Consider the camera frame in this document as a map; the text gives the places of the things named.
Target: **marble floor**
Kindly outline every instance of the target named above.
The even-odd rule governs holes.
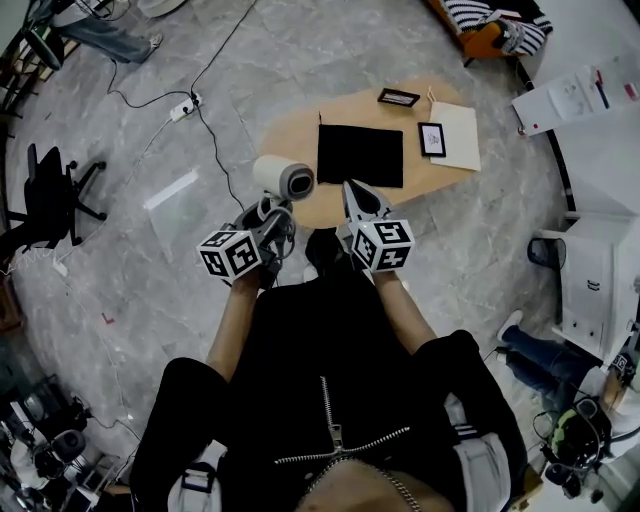
[[[152,21],[133,9],[121,23],[139,34],[161,30],[165,40],[145,64],[120,66],[115,86],[134,104],[188,88],[248,5],[190,0]],[[517,134],[510,101],[522,84],[514,72],[501,60],[468,69],[462,62],[421,0],[258,0],[196,90],[233,188],[250,204],[258,197],[250,176],[256,148],[276,117],[425,74],[457,88],[477,111],[483,170],[399,209],[417,236],[402,278],[436,332],[467,329],[484,355],[514,308],[525,310],[532,333],[549,332],[554,276],[527,261],[526,246],[537,228],[557,227],[566,203],[546,137]],[[14,277],[28,338],[45,371],[57,373],[103,423],[121,419],[142,433],[167,362],[203,358],[209,349],[227,288],[204,276],[194,248],[239,208],[195,117],[168,124],[141,154],[182,98],[128,108],[106,95],[112,73],[107,58],[81,47],[38,87],[40,95],[29,99],[13,128],[7,155],[13,210],[23,211],[26,152],[35,142],[41,156],[59,146],[65,161],[80,162],[80,171],[107,160],[85,202],[109,212],[102,226],[78,217],[80,234],[93,233],[82,246],[69,253],[69,241],[60,244],[56,256],[68,276],[42,254],[22,258]],[[152,219],[145,201],[190,171],[197,182]],[[301,230],[281,285],[301,281],[308,235]],[[488,364],[532,445],[539,404],[493,357]],[[137,443],[120,425],[105,430],[91,422],[88,432],[104,451],[121,456]]]

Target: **zipper pull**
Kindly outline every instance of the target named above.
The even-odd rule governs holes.
[[[333,447],[336,452],[341,452],[343,448],[342,444],[342,425],[333,423],[329,426],[329,432],[331,433],[331,440],[333,441]]]

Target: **power strip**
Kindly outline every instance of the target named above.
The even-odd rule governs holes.
[[[198,93],[196,93],[196,99],[198,100],[198,105],[200,107],[204,105],[202,96],[200,96]],[[189,98],[188,100],[184,100],[182,103],[180,103],[180,105],[178,105],[177,107],[171,110],[171,120],[174,123],[177,123],[178,121],[182,121],[189,114],[193,113],[195,108],[196,107],[193,104],[193,101],[191,100],[191,98]]]

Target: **black picture frame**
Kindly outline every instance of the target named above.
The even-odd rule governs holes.
[[[393,101],[389,96],[399,96],[404,100]],[[388,105],[396,105],[398,107],[413,107],[420,99],[419,94],[413,94],[412,92],[399,91],[397,89],[389,89],[385,87],[382,89],[380,96],[378,96],[379,103],[387,103]]]
[[[440,142],[442,145],[441,153],[433,153],[426,150],[424,143],[424,133],[422,130],[423,126],[438,128],[438,131],[440,132]],[[440,123],[418,123],[418,135],[420,135],[420,151],[422,152],[422,156],[440,156],[443,158],[447,156],[447,148],[444,144],[444,130],[442,129],[442,125]]]

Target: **striped blanket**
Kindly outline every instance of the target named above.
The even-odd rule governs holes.
[[[496,10],[495,6],[475,0],[439,1],[451,24],[456,27],[457,35],[482,28],[485,19]],[[523,21],[500,20],[507,26],[509,31],[509,37],[506,38],[506,42],[502,47],[505,54],[522,53],[534,55],[542,47],[547,34],[553,31],[553,26],[544,13],[539,10],[538,13],[539,16],[523,19]]]

